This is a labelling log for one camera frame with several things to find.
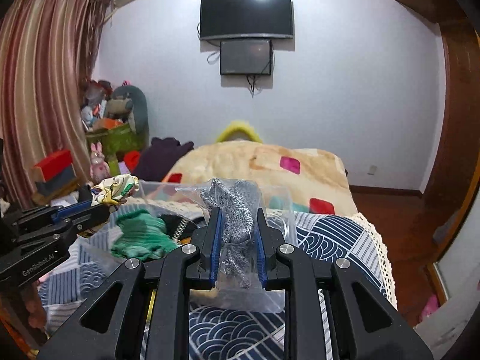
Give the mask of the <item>clear bag silver mesh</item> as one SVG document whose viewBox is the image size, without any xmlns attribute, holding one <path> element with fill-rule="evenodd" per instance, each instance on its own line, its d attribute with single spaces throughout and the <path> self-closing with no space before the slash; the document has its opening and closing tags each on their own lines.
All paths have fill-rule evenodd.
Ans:
<svg viewBox="0 0 480 360">
<path fill-rule="evenodd" d="M 202 185 L 207 188 L 201 189 L 199 196 L 207 208 L 208 216 L 215 208 L 220 209 L 222 214 L 218 273 L 222 269 L 227 277 L 237 279 L 242 289 L 248 289 L 251 286 L 248 277 L 251 263 L 256 264 L 257 276 L 259 270 L 256 233 L 258 210 L 261 209 L 264 213 L 264 208 L 259 205 L 259 188 L 262 186 L 250 180 L 219 178 L 189 186 Z"/>
</svg>

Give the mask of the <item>red box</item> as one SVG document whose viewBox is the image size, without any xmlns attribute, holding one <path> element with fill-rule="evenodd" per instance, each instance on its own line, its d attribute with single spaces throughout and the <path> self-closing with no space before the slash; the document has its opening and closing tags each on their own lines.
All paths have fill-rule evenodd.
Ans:
<svg viewBox="0 0 480 360">
<path fill-rule="evenodd" d="M 32 166 L 32 178 L 36 182 L 47 182 L 72 165 L 70 150 L 59 150 Z"/>
</svg>

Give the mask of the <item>blue white patterned tablecloth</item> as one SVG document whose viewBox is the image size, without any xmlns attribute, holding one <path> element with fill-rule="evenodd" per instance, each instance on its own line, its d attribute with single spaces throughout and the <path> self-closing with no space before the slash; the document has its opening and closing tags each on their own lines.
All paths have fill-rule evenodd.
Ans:
<svg viewBox="0 0 480 360">
<path fill-rule="evenodd" d="M 374 273 L 366 219 L 299 215 L 299 246 L 263 214 L 248 289 L 220 269 L 224 212 L 165 258 L 122 264 L 41 348 L 40 359 L 399 359 L 403 322 L 391 267 Z"/>
</svg>

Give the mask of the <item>pink rabbit toy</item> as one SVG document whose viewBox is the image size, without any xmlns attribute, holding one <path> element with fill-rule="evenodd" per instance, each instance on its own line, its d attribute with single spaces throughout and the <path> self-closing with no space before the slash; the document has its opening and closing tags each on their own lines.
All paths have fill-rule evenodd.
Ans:
<svg viewBox="0 0 480 360">
<path fill-rule="evenodd" d="M 97 185 L 101 181 L 110 178 L 111 172 L 105 156 L 103 146 L 100 141 L 90 145 L 90 170 L 91 180 Z"/>
</svg>

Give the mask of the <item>green knitted cloth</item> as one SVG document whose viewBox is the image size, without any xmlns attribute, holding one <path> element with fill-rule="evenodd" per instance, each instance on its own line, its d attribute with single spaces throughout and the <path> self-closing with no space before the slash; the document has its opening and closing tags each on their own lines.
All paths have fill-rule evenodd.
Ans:
<svg viewBox="0 0 480 360">
<path fill-rule="evenodd" d="M 122 232 L 113 242 L 111 253 L 117 258 L 137 258 L 142 262 L 160 259 L 178 244 L 166 234 L 166 224 L 149 211 L 141 209 L 119 216 L 115 225 Z"/>
</svg>

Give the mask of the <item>clear plastic storage bin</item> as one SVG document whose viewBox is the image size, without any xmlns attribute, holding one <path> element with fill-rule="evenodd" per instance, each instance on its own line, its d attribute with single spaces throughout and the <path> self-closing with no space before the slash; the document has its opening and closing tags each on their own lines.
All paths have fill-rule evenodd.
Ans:
<svg viewBox="0 0 480 360">
<path fill-rule="evenodd" d="M 168 235 L 175 242 L 189 242 L 193 230 L 205 226 L 208 221 L 207 208 L 199 196 L 199 191 L 206 188 L 205 185 L 195 187 L 142 181 L 139 191 L 111 214 L 96 234 L 88 239 L 78 239 L 80 262 L 94 265 L 104 276 L 111 275 L 125 261 L 112 255 L 113 244 L 123 235 L 123 230 L 116 226 L 116 219 L 138 210 L 146 210 L 151 216 L 162 219 Z M 268 225 L 280 230 L 286 242 L 297 245 L 293 203 L 288 189 L 263 186 L 259 188 L 259 198 Z M 283 309 L 285 293 L 262 289 L 254 262 L 250 264 L 248 277 L 251 286 L 242 289 L 237 279 L 227 277 L 219 269 L 216 287 L 209 291 L 193 290 L 190 300 L 200 306 L 241 311 L 277 313 Z"/>
</svg>

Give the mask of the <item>green storage box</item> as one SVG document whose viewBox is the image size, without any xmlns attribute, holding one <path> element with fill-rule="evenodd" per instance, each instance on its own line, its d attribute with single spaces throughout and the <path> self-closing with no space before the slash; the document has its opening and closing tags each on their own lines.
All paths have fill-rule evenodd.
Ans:
<svg viewBox="0 0 480 360">
<path fill-rule="evenodd" d="M 94 132 L 88 132 L 85 135 L 87 146 L 92 143 L 102 144 L 103 154 L 108 156 L 125 154 L 130 151 L 140 151 L 146 144 L 145 133 L 135 133 L 129 124 L 122 124 L 111 129 L 100 129 Z"/>
</svg>

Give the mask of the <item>dark purple garment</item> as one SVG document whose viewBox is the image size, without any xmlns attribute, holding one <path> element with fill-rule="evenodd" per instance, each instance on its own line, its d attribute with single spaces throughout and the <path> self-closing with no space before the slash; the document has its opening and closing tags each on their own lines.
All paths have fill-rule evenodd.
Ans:
<svg viewBox="0 0 480 360">
<path fill-rule="evenodd" d="M 193 141 L 181 144 L 173 137 L 153 137 L 150 146 L 140 154 L 132 175 L 139 180 L 162 181 L 174 164 L 193 149 Z"/>
</svg>

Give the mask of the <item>brown wooden door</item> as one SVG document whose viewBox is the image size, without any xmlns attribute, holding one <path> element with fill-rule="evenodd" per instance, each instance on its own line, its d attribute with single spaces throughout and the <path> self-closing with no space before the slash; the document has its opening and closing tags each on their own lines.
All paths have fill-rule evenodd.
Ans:
<svg viewBox="0 0 480 360">
<path fill-rule="evenodd" d="M 428 206 L 458 210 L 479 156 L 479 42 L 466 20 L 440 25 L 446 96 L 439 148 L 424 192 Z"/>
</svg>

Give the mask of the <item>grey green plush toy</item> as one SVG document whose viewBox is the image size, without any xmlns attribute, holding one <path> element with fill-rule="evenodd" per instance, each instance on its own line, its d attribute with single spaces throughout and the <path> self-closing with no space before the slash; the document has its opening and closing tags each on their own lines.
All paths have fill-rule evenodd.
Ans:
<svg viewBox="0 0 480 360">
<path fill-rule="evenodd" d="M 126 121 L 131 130 L 146 141 L 149 129 L 147 100 L 140 88 L 134 85 L 115 88 L 106 103 L 105 116 Z"/>
</svg>

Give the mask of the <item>beige patchwork blanket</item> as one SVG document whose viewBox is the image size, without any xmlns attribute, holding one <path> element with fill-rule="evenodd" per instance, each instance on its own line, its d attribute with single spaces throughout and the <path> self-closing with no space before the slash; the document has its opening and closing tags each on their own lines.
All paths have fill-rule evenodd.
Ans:
<svg viewBox="0 0 480 360">
<path fill-rule="evenodd" d="M 180 158 L 163 180 L 196 185 L 213 177 L 285 187 L 293 203 L 312 213 L 357 213 L 343 162 L 328 151 L 287 149 L 253 141 L 202 145 Z"/>
</svg>

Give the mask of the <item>striped brown curtain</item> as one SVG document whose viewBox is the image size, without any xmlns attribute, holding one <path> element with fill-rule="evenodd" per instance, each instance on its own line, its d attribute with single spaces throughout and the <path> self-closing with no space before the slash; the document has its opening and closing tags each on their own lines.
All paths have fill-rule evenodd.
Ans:
<svg viewBox="0 0 480 360">
<path fill-rule="evenodd" d="M 36 190 L 32 167 L 47 155 L 69 150 L 76 175 L 89 177 L 80 107 L 110 2 L 15 0 L 1 20 L 2 173 L 23 208 Z"/>
</svg>

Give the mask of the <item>yellow plush headband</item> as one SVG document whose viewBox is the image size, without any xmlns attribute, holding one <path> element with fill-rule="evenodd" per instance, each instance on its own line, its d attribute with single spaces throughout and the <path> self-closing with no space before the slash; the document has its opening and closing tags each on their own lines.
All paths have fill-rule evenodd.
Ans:
<svg viewBox="0 0 480 360">
<path fill-rule="evenodd" d="M 216 143 L 233 141 L 238 138 L 256 143 L 263 142 L 256 130 L 247 121 L 233 120 L 216 138 Z"/>
</svg>

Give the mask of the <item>small wall monitor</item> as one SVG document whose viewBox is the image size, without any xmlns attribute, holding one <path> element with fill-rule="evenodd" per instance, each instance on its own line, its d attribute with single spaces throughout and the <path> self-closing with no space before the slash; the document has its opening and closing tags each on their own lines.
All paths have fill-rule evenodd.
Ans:
<svg viewBox="0 0 480 360">
<path fill-rule="evenodd" d="M 238 39 L 220 43 L 222 76 L 270 76 L 272 42 L 266 39 Z"/>
</svg>

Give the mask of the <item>large wall television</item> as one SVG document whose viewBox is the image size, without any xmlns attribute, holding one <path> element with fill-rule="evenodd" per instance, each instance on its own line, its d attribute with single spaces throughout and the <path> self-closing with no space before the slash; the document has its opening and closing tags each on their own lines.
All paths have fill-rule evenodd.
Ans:
<svg viewBox="0 0 480 360">
<path fill-rule="evenodd" d="M 294 36 L 292 0 L 201 0 L 199 37 L 280 38 Z"/>
</svg>

